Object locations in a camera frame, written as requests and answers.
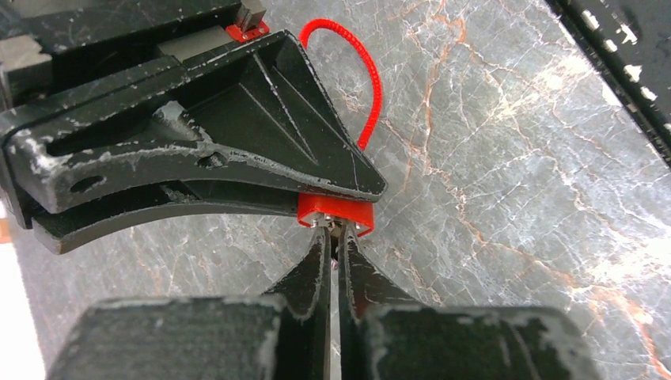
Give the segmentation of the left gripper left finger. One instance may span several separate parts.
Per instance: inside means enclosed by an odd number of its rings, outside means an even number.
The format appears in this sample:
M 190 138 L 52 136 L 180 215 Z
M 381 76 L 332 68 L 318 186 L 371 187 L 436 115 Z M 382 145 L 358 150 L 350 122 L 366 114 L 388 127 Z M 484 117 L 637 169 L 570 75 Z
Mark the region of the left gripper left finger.
M 331 238 L 257 296 L 111 298 L 71 329 L 49 379 L 326 379 Z

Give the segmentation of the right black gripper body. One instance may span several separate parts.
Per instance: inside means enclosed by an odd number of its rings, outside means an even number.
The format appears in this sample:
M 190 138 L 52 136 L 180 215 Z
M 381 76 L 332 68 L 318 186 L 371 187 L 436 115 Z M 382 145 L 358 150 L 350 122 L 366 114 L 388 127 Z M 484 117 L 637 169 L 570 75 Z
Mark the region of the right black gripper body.
M 1 103 L 22 105 L 150 60 L 168 40 L 262 24 L 260 1 L 3 1 Z

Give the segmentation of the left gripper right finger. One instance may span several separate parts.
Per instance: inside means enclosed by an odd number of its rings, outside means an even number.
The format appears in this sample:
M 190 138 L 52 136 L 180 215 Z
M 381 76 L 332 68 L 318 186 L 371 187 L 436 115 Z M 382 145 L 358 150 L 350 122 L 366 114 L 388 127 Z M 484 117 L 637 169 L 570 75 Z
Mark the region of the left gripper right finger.
M 543 306 L 428 306 L 339 233 L 345 379 L 597 379 L 572 320 Z

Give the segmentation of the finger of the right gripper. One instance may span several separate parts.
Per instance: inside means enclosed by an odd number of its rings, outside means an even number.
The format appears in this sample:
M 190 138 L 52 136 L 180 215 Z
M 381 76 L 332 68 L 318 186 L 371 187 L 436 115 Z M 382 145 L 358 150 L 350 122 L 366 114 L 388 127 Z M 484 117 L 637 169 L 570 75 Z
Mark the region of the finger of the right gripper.
M 32 218 L 32 230 L 41 244 L 60 255 L 162 219 L 209 214 L 295 217 L 297 210 L 296 192 L 225 181 L 171 181 L 117 192 L 58 214 L 39 211 Z
M 16 187 L 52 214 L 172 181 L 372 202 L 387 186 L 286 31 L 139 64 L 3 112 L 1 129 Z

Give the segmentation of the brass padlock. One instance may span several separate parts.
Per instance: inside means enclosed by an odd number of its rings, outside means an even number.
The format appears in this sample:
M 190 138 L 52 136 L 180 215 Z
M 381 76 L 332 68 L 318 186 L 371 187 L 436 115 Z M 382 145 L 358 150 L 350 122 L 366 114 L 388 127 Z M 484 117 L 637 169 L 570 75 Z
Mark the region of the brass padlock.
M 316 252 L 320 269 L 337 269 L 340 253 L 350 257 L 358 251 L 358 223 L 343 218 L 324 217 L 315 220 L 313 227 L 310 252 Z

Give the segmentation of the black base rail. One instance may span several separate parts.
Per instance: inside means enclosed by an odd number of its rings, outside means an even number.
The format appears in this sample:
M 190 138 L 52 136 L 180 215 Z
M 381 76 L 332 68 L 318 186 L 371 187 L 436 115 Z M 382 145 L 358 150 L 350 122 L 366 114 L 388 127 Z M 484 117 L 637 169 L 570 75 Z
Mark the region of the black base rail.
M 548 2 L 643 134 L 670 162 L 670 3 Z

